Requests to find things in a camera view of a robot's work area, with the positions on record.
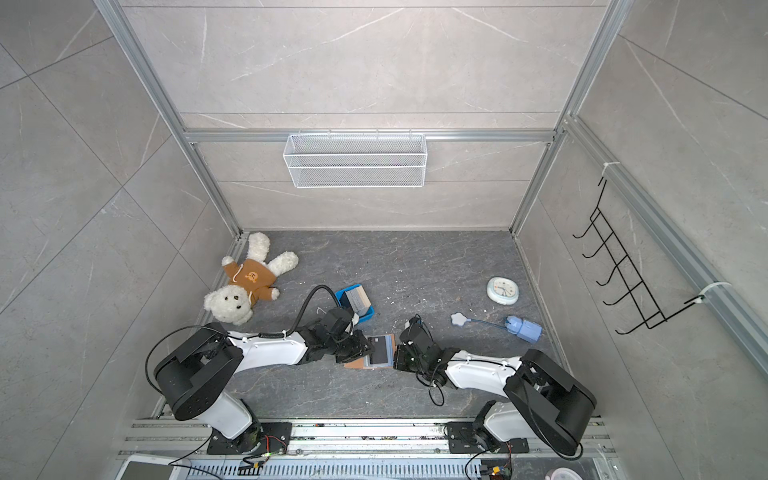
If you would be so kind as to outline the tan leather card holder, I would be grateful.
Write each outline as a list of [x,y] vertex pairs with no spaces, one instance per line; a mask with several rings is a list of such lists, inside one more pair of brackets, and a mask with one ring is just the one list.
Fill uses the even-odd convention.
[[390,335],[391,336],[392,363],[391,363],[390,366],[387,366],[387,367],[384,367],[384,368],[370,368],[368,366],[368,361],[367,361],[368,356],[369,356],[369,354],[371,352],[370,351],[366,356],[364,356],[364,357],[362,357],[360,359],[357,359],[357,360],[355,360],[353,362],[347,363],[345,365],[345,367],[348,368],[348,369],[358,369],[358,370],[377,370],[377,369],[389,369],[389,368],[392,368],[393,365],[394,365],[394,354],[395,354],[395,350],[396,350],[395,337],[394,337],[393,334],[386,334],[386,335]]

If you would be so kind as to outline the dark credit card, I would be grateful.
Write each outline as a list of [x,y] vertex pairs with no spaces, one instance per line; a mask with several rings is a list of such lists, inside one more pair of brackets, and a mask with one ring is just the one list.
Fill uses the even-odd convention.
[[384,368],[392,363],[391,336],[379,335],[370,338],[372,350],[368,356],[370,368]]

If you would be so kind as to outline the blue card box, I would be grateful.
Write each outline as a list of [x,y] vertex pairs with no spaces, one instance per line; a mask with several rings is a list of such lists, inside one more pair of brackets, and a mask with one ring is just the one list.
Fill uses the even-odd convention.
[[359,322],[370,320],[375,311],[372,302],[361,284],[355,284],[335,292],[340,305],[356,314]]

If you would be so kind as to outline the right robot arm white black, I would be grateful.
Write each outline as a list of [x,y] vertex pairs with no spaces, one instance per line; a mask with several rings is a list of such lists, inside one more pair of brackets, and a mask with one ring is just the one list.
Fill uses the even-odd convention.
[[489,357],[442,348],[420,317],[406,322],[394,368],[413,373],[427,387],[470,389],[504,397],[489,401],[472,422],[470,442],[482,452],[523,436],[521,423],[557,456],[578,460],[582,438],[597,407],[595,395],[544,352]]

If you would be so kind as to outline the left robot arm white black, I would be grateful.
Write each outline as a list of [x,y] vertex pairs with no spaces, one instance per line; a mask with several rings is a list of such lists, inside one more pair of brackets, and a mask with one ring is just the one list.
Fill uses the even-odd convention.
[[315,286],[291,327],[280,333],[236,333],[219,322],[190,325],[193,332],[153,368],[144,364],[150,387],[162,395],[178,421],[199,420],[212,433],[242,442],[260,431],[249,407],[227,392],[235,374],[271,366],[297,366],[334,357],[338,364],[373,352],[353,310],[326,285]]

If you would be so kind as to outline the stack of credit cards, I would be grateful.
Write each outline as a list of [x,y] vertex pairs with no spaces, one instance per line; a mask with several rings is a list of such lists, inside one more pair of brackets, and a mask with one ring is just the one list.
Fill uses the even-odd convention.
[[368,314],[372,304],[361,285],[358,285],[345,292],[350,308],[359,316],[363,317]]

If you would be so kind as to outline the blue dish brush toy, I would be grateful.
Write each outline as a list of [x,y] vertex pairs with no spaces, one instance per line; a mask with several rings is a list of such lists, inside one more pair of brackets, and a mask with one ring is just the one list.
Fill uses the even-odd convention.
[[535,344],[540,339],[543,331],[539,324],[524,320],[516,316],[508,316],[503,323],[493,323],[486,320],[472,319],[466,317],[462,313],[454,313],[451,315],[450,319],[454,326],[459,327],[462,327],[468,323],[478,323],[481,325],[498,328],[530,344]]

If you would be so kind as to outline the white round clock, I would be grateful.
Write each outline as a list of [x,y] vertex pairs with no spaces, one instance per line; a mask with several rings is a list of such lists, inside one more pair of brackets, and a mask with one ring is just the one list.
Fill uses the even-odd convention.
[[505,277],[492,277],[486,286],[488,298],[500,305],[514,305],[519,299],[519,293],[517,283]]

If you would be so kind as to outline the white teddy bear brown shirt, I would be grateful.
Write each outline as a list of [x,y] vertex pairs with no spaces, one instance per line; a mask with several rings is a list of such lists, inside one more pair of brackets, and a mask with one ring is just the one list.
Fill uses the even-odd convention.
[[203,300],[204,310],[216,321],[243,325],[251,319],[258,302],[273,301],[280,296],[274,284],[279,276],[298,266],[299,257],[292,251],[285,251],[268,261],[270,246],[271,241],[266,234],[252,233],[242,263],[231,256],[222,258],[228,283],[208,293]]

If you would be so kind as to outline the pink white round object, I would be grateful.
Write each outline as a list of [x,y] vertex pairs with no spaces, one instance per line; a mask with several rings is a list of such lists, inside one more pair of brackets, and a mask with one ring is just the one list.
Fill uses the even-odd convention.
[[545,480],[583,480],[580,474],[567,467],[559,467],[546,473]]

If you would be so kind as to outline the white tablet device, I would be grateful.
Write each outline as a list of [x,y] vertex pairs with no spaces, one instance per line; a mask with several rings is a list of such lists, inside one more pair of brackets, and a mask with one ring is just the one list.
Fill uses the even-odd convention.
[[125,459],[116,480],[178,480],[183,479],[182,468],[171,464],[165,456],[133,454]]

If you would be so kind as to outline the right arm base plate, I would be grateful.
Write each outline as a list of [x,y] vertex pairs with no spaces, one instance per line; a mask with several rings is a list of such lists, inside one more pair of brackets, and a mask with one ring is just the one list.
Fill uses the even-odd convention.
[[453,421],[444,425],[443,433],[452,454],[509,453],[527,454],[531,451],[528,438],[532,435],[524,423],[511,421],[492,425],[477,422]]

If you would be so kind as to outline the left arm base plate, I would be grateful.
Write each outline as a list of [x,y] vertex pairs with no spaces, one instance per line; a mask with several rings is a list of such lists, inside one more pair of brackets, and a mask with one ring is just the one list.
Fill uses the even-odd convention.
[[226,439],[218,430],[212,431],[208,455],[261,455],[286,453],[291,439],[291,422],[267,422],[249,427],[234,440]]

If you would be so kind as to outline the aluminium rail front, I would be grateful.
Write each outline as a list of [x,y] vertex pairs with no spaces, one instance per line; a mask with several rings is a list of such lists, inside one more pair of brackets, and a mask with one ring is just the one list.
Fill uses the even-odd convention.
[[557,456],[536,436],[527,454],[449,451],[443,428],[469,418],[266,419],[291,422],[286,453],[208,455],[212,430],[169,417],[136,420],[118,448],[121,462],[133,454],[165,456],[183,479],[544,479],[559,467],[583,479],[622,479],[625,474],[603,421],[594,418],[578,460]]

